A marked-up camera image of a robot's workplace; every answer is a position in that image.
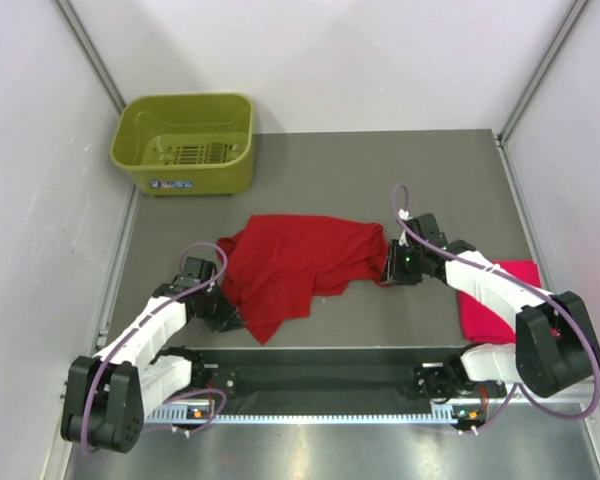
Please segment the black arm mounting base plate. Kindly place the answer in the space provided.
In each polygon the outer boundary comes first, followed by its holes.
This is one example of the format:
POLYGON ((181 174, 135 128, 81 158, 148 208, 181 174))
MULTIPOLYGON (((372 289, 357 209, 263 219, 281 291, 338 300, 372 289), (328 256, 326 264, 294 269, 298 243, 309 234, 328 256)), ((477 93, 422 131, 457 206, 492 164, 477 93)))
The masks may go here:
POLYGON ((433 401, 482 406, 507 395, 502 381, 461 374, 461 347, 187 349, 229 414, 423 413, 433 401))

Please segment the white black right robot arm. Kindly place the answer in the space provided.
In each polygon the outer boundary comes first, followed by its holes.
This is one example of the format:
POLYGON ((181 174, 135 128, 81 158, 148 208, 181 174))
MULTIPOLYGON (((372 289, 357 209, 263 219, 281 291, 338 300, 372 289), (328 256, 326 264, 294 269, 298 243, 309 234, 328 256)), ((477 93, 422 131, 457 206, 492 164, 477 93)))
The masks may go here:
POLYGON ((534 287, 489 261, 474 246, 448 241, 433 214, 401 209, 401 237, 389 243, 381 276, 412 286, 431 277, 467 295, 513 333, 503 344, 477 340, 447 370, 449 388, 467 396, 483 381, 520 383, 548 398, 587 378, 600 378, 600 345, 584 300, 534 287))

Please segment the red t shirt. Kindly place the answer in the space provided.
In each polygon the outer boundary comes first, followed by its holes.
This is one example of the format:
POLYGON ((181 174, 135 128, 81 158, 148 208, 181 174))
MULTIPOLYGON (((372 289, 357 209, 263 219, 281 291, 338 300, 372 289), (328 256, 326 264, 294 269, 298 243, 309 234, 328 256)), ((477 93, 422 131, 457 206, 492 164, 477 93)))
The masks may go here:
POLYGON ((379 284, 388 253, 381 224, 316 215, 253 215, 217 245, 228 258, 223 293, 262 345, 283 322, 309 316, 315 296, 379 284))

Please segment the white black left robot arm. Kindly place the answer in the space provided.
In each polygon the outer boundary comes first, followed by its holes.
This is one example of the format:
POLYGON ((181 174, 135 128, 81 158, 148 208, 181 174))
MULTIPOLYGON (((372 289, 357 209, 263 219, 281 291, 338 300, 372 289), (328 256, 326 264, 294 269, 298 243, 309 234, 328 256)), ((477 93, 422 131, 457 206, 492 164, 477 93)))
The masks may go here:
POLYGON ((243 327, 218 284, 221 274, 212 261, 186 258, 115 340, 72 362, 60 423, 63 440, 86 450, 126 453, 146 419, 165 402, 184 395, 214 398, 202 357, 167 342, 192 320, 213 332, 243 327))

